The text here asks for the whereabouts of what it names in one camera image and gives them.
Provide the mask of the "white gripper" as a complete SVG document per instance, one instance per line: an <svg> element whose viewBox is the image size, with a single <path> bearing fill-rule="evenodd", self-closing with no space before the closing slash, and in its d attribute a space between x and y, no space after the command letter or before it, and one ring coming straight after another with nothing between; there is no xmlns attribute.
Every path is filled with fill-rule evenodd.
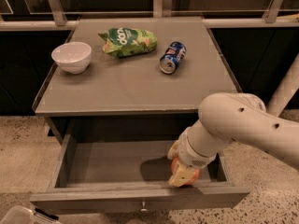
<svg viewBox="0 0 299 224"><path fill-rule="evenodd" d="M199 177L199 170L215 160L217 152L212 149L215 139L203 127L189 127L168 150L167 158L178 159L186 166L172 170L168 184L173 187L192 185Z"/></svg>

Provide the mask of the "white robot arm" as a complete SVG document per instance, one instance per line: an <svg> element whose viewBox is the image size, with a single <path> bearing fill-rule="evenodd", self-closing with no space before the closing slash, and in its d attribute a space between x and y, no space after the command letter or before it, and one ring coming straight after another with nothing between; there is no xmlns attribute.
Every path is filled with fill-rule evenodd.
<svg viewBox="0 0 299 224"><path fill-rule="evenodd" d="M295 59L266 105L248 93L214 93L198 108L199 120L187 128L168 151L172 161L169 184L190 185L216 154L232 143L257 147L290 165L299 166L299 123L282 119L284 107L299 87L299 59Z"/></svg>

